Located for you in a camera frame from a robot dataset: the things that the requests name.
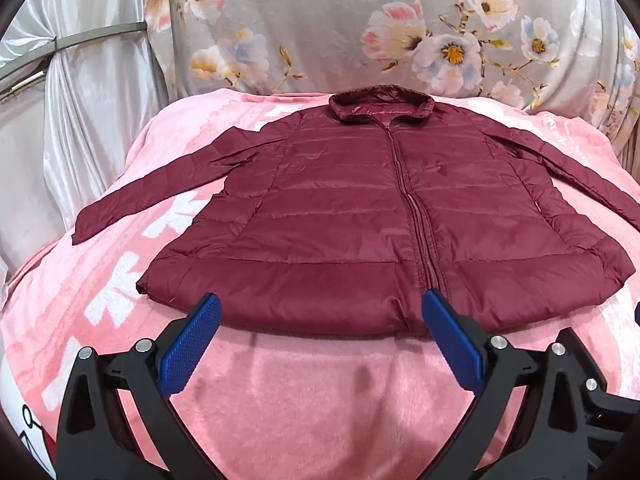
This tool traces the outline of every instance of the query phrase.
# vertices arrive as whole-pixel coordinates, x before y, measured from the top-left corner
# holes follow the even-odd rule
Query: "blue textured pad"
[[[430,290],[422,296],[422,320],[460,387],[479,395],[484,389],[482,356],[447,306]]]
[[[181,392],[220,326],[222,305],[211,294],[180,332],[159,365],[158,389],[165,399]]]

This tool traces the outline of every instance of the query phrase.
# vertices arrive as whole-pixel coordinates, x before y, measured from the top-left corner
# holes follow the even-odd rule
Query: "red fabric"
[[[82,210],[73,243],[227,173],[140,293],[188,311],[214,292],[251,329],[419,334],[432,286],[497,330],[602,303],[635,271],[550,174],[640,230],[629,195],[530,132],[396,86],[231,128]]]

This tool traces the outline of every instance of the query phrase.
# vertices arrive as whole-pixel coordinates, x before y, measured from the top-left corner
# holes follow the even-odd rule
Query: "jacket zipper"
[[[391,142],[391,153],[396,167],[396,177],[398,178],[400,191],[404,194],[409,204],[409,211],[412,216],[412,223],[416,235],[415,237],[418,240],[418,256],[420,257],[420,264],[422,266],[421,270],[427,279],[425,290],[428,290],[428,288],[431,287],[439,289],[440,284],[438,282],[438,274],[435,269],[435,264],[431,259],[431,253],[425,237],[426,226],[424,224],[424,219],[422,218],[422,213],[420,212],[420,206],[418,205],[418,197],[409,191],[406,180],[404,179],[404,172],[401,168],[400,157],[398,155],[398,150],[396,149],[396,142],[391,134],[391,129],[384,124],[382,124],[382,127],[385,129],[386,134],[389,137],[389,141]]]

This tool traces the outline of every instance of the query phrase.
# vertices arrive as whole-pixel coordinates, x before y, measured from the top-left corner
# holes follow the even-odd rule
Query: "jacket sleeve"
[[[125,216],[225,176],[250,161],[263,146],[285,139],[298,114],[268,123],[259,132],[233,126],[211,144],[180,156],[88,205],[78,214],[72,245],[92,238]]]
[[[577,187],[640,231],[640,204],[615,184],[527,130],[508,128],[469,110],[464,110],[464,113],[482,133],[508,145],[516,156],[545,166],[551,174]]]

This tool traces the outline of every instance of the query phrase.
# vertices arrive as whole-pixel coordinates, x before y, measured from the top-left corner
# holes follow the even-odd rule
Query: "metal bar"
[[[79,32],[78,34],[72,34],[65,38],[53,38],[50,43],[34,48],[30,52],[22,54],[20,57],[0,68],[0,81],[17,70],[20,70],[22,67],[27,66],[29,63],[55,54],[70,46],[76,46],[81,43],[86,43],[87,41],[101,40],[102,38],[108,38],[110,36],[119,36],[120,34],[127,34],[128,32],[141,32],[143,30],[146,30],[146,22],[133,22],[94,28],[93,30]]]

